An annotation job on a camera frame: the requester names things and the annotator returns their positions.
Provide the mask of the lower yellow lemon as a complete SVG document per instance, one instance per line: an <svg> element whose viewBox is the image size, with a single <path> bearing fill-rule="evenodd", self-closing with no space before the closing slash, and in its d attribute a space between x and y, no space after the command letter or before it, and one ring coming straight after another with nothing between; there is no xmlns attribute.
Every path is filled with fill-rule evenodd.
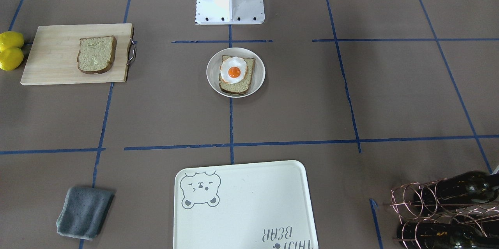
<svg viewBox="0 0 499 249"><path fill-rule="evenodd" d="M0 53L0 68L4 71L12 71L23 62L23 51L18 47L8 48Z"/></svg>

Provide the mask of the dark wine bottle lower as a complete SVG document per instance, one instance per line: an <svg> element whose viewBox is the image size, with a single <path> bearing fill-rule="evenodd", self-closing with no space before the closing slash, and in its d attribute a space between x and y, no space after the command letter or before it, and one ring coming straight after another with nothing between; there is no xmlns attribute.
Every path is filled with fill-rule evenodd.
<svg viewBox="0 0 499 249"><path fill-rule="evenodd" d="M473 226L438 222L405 222L396 242L407 249L498 249L498 238L486 237Z"/></svg>

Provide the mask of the white round plate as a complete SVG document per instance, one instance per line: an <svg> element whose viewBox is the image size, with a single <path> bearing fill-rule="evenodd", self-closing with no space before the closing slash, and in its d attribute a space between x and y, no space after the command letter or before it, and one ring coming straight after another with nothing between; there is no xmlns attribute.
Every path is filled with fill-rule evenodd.
<svg viewBox="0 0 499 249"><path fill-rule="evenodd" d="M231 94L231 93L226 93L223 92L222 89L219 86L219 67L222 64L222 57L226 56L236 56L240 58L253 58L255 59L255 69L253 70L253 75L252 75L252 81L251 84L249 85L248 91L245 94ZM262 84L265 81L267 75L267 69L265 67L265 64L263 63L262 59L252 52L251 50L248 50L246 48L242 47L230 47L227 49L223 49L219 51L218 53L214 54L210 61L207 64L206 68L206 76L208 83L210 86L219 93L220 95L223 95L225 97L231 97L231 98L243 98L246 96L249 96L262 87Z"/></svg>

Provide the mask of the upper yellow lemon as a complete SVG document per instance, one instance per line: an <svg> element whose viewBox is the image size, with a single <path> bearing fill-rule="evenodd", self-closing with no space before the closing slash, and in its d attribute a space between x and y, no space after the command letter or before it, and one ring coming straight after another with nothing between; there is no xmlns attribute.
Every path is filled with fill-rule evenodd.
<svg viewBox="0 0 499 249"><path fill-rule="evenodd" d="M25 44L23 34L16 31L6 31L0 34L0 52L9 48L21 48Z"/></svg>

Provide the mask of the yellow lemon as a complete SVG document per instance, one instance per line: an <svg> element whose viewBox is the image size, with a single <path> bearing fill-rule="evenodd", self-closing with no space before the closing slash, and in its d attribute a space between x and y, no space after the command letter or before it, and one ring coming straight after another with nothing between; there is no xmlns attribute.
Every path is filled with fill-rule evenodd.
<svg viewBox="0 0 499 249"><path fill-rule="evenodd" d="M6 31L0 34L0 52L9 48L21 48L25 44L23 34L16 31Z"/></svg>
<svg viewBox="0 0 499 249"><path fill-rule="evenodd" d="M18 47L8 48L0 53L0 68L4 71L12 71L23 62L23 51Z"/></svg>

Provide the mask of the wooden cutting board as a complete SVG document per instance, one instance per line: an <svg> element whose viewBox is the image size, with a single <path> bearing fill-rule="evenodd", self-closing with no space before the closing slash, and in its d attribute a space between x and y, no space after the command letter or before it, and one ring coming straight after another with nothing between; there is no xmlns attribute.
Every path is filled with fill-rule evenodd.
<svg viewBox="0 0 499 249"><path fill-rule="evenodd" d="M131 23L39 26L24 67L20 84L62 85L125 82L132 59L134 27ZM102 74L85 74L77 68L80 39L114 36L115 59Z"/></svg>

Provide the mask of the bread slice on plate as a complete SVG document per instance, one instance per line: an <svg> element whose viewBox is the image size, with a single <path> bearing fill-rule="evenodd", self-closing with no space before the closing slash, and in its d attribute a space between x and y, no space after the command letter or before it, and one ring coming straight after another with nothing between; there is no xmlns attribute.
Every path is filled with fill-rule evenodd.
<svg viewBox="0 0 499 249"><path fill-rule="evenodd" d="M255 58L243 58L246 63L248 63L248 72L244 78L244 80L235 83L235 84L225 84L220 81L219 77L219 87L221 91L229 94L236 94L236 95L244 95L249 91L249 88L252 83L252 78L253 78L253 72L255 69L256 65L256 60Z"/></svg>

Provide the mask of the cream bear tray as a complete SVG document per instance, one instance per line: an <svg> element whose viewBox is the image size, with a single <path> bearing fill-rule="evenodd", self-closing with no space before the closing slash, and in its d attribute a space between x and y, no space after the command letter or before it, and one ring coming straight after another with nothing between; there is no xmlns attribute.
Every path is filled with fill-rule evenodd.
<svg viewBox="0 0 499 249"><path fill-rule="evenodd" d="M175 177L174 249L317 249L297 160L186 168Z"/></svg>

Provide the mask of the dark wine bottle upper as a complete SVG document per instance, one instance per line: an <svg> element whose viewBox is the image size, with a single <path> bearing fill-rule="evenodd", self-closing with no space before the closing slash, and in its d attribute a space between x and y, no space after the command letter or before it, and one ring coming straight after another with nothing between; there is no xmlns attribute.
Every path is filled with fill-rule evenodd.
<svg viewBox="0 0 499 249"><path fill-rule="evenodd" d="M413 206L423 215L441 214L498 198L498 174L467 171L452 178L426 184L413 195Z"/></svg>

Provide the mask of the bread slice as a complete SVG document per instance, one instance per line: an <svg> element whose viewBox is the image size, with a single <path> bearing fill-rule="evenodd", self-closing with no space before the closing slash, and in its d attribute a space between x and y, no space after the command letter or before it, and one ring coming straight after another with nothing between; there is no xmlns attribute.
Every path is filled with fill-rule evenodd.
<svg viewBox="0 0 499 249"><path fill-rule="evenodd" d="M117 39L114 36L80 38L77 68L84 74L102 74L114 63Z"/></svg>
<svg viewBox="0 0 499 249"><path fill-rule="evenodd" d="M253 72L255 69L256 65L256 60L255 58L243 58L246 63L248 63L248 72L244 78L244 80L235 83L235 84L225 84L220 81L219 77L219 87L221 91L229 94L236 94L236 95L244 95L249 91L249 88L252 83L252 78L253 78Z"/></svg>

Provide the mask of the grey folded cloth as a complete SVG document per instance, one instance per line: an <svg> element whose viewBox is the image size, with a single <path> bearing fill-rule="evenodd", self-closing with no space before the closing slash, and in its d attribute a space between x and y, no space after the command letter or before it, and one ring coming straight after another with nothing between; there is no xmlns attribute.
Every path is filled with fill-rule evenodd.
<svg viewBox="0 0 499 249"><path fill-rule="evenodd" d="M114 192L94 187L71 187L56 221L59 235L94 240L100 233Z"/></svg>

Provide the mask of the dark wine bottle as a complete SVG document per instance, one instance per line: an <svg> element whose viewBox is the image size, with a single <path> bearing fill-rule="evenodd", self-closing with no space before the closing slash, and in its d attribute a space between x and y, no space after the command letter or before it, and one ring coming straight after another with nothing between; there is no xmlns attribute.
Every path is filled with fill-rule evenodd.
<svg viewBox="0 0 499 249"><path fill-rule="evenodd" d="M423 215L441 214L498 198L498 174L467 171L452 178L426 184L413 195L413 206Z"/></svg>
<svg viewBox="0 0 499 249"><path fill-rule="evenodd" d="M407 249L498 249L498 238L486 237L473 226L438 222L405 222L396 242Z"/></svg>

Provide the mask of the fried egg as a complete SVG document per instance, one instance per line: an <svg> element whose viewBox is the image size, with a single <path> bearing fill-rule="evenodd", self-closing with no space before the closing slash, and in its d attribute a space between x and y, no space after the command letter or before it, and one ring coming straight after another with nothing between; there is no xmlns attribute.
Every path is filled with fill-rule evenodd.
<svg viewBox="0 0 499 249"><path fill-rule="evenodd" d="M244 80L248 72L248 63L240 57L228 56L222 59L219 67L220 81L225 84L235 84Z"/></svg>

